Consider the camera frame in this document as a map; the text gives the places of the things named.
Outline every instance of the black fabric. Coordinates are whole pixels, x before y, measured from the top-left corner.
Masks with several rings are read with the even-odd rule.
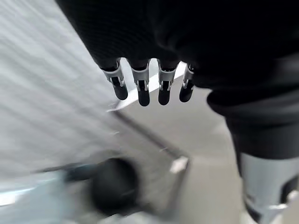
[[[237,152],[299,156],[299,13],[289,0],[58,0],[95,62],[183,60]]]

